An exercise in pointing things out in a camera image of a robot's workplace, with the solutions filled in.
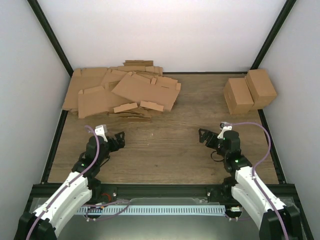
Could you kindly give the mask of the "black aluminium frame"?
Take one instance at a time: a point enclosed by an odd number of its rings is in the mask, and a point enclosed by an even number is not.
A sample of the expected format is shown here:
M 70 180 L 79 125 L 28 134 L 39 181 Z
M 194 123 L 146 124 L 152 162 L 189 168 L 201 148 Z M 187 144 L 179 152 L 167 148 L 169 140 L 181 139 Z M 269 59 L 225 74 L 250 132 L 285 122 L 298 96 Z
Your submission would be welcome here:
M 65 67 L 67 73 L 69 75 L 71 75 L 73 73 L 72 67 L 69 63 L 69 60 L 67 58 L 67 56 L 65 55 L 63 48 L 61 47 L 53 29 L 50 26 L 50 23 L 48 22 L 45 13 L 43 12 L 39 2 L 37 0 L 28 0 L 27 1 L 29 6 L 31 7 L 33 13 L 35 14 L 38 22 L 40 23 L 40 25 L 42 26 L 46 36 L 48 37 L 50 43 L 52 44 L 55 52 L 57 53 L 58 57 L 60 58 L 60 61 L 62 62 L 63 66 Z M 287 0 L 285 1 L 278 17 L 276 18 L 271 30 L 269 31 L 269 34 L 267 35 L 257 57 L 255 58 L 251 69 L 252 70 L 256 70 L 262 60 L 264 59 L 265 55 L 267 54 L 269 48 L 271 47 L 273 41 L 275 40 L 278 32 L 280 31 L 282 25 L 284 24 L 285 20 L 287 19 L 289 13 L 291 12 L 292 8 L 294 7 L 296 1 L 295 0 Z M 294 203 L 296 204 L 296 206 L 298 207 L 298 210 L 300 212 L 300 222 L 302 224 L 302 235 L 305 239 L 307 240 L 312 240 L 313 234 L 311 232 L 308 220 L 306 218 L 304 209 L 302 207 L 298 192 L 296 190 L 296 187 L 294 184 L 291 183 L 287 183 L 286 181 L 286 177 L 283 171 L 283 168 L 281 166 L 280 163 L 280 159 L 272 138 L 272 135 L 270 133 L 270 129 L 268 126 L 268 122 L 265 116 L 265 113 L 262 109 L 259 109 L 258 111 L 259 114 L 259 118 L 260 118 L 260 122 L 261 125 L 265 128 L 265 130 L 267 131 L 264 135 L 266 138 L 266 141 L 268 142 L 268 146 L 270 147 L 270 156 L 272 158 L 272 162 L 273 162 L 273 166 L 277 175 L 277 179 L 279 184 L 270 184 L 269 186 L 271 187 L 272 190 L 275 191 L 275 193 L 279 194 L 281 197 L 288 197 L 291 196 L 293 197 Z M 27 204 L 25 207 L 25 210 L 30 210 L 31 209 L 31 201 L 36 198 L 44 198 L 47 197 L 49 195 L 49 193 L 52 193 L 54 189 L 58 188 L 58 184 L 57 183 L 49 183 L 48 179 L 49 179 L 49 175 L 51 173 L 52 170 L 52 166 L 53 166 L 53 162 L 54 162 L 54 158 L 56 156 L 56 152 L 58 149 L 58 145 L 61 139 L 61 135 L 63 132 L 63 128 L 67 119 L 68 113 L 67 111 L 63 110 L 61 112 L 59 121 L 58 121 L 58 125 L 54 134 L 54 138 L 51 144 L 51 148 L 48 154 L 48 158 L 45 164 L 45 168 L 40 180 L 39 184 L 35 184 L 32 186 L 32 190 L 31 193 L 29 195 L 29 198 L 27 200 Z M 153 184 L 151 187 L 146 188 L 146 190 L 141 190 L 141 193 L 154 193 L 156 189 L 160 189 L 162 191 L 167 190 L 169 193 L 172 193 L 173 190 L 175 189 L 179 189 L 181 188 L 182 190 L 184 190 L 186 193 L 190 193 L 191 189 L 194 188 L 196 189 L 198 192 L 202 191 L 204 189 L 206 185 L 200 185 L 200 184 L 194 184 L 194 185 L 183 185 L 183 184 L 179 184 L 177 187 L 175 187 L 172 184 L 160 184 L 160 185 L 155 185 Z

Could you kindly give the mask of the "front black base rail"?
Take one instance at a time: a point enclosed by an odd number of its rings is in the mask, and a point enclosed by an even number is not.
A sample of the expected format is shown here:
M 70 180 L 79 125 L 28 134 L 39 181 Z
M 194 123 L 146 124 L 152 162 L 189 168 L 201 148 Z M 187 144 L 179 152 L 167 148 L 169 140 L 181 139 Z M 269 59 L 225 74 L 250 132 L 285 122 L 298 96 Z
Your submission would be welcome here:
M 30 197 L 48 198 L 58 188 L 60 183 L 35 184 Z M 279 198 L 293 197 L 298 193 L 294 184 L 267 184 L 271 192 Z M 92 193 L 94 200 L 107 194 L 112 200 L 135 198 L 200 198 L 213 202 L 232 201 L 231 191 L 222 184 L 102 184 Z

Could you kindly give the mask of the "cardboard box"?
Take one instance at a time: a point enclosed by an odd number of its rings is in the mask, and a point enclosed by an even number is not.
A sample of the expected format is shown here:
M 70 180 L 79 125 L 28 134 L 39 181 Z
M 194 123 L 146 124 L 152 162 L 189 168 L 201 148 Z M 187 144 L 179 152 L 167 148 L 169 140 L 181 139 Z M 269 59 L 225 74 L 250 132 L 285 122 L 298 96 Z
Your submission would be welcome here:
M 249 70 L 245 80 L 253 100 L 251 110 L 263 109 L 277 97 L 277 92 L 265 69 Z
M 113 88 L 112 93 L 132 102 L 151 102 L 163 106 L 163 110 L 170 112 L 180 93 L 177 85 L 162 86 L 151 84 L 126 74 Z
M 254 105 L 244 77 L 229 78 L 223 88 L 223 94 L 231 115 L 246 114 Z

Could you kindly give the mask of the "stack of flat cardboard blanks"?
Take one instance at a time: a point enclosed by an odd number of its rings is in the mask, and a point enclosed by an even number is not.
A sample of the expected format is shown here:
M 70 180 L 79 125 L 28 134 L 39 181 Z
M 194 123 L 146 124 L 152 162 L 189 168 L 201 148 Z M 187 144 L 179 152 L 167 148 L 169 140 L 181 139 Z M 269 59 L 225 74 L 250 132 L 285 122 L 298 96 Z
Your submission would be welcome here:
M 74 70 L 62 109 L 79 119 L 102 115 L 128 122 L 150 122 L 162 112 L 140 106 L 116 95 L 112 90 L 127 74 L 116 67 L 77 68 Z

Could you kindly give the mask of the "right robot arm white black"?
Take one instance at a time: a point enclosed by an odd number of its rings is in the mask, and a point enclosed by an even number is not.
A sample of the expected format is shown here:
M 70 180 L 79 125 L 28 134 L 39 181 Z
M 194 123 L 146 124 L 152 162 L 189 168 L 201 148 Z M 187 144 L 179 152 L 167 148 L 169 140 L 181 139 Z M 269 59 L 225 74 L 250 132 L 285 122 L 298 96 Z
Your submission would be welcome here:
M 239 133 L 227 125 L 216 133 L 199 129 L 199 141 L 221 156 L 230 174 L 223 181 L 222 195 L 229 202 L 238 201 L 259 230 L 261 240 L 301 240 L 300 212 L 276 197 L 260 179 L 254 166 L 242 154 Z

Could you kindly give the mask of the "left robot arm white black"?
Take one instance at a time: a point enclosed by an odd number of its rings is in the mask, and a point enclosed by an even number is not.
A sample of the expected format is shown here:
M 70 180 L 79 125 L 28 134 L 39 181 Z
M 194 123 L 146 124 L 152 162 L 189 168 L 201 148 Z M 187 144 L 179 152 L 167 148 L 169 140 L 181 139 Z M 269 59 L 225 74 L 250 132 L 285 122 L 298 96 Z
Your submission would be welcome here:
M 96 178 L 110 153 L 125 147 L 125 133 L 107 136 L 102 127 L 93 131 L 67 179 L 52 196 L 33 212 L 24 212 L 18 221 L 16 240 L 56 240 L 75 213 L 102 196 Z

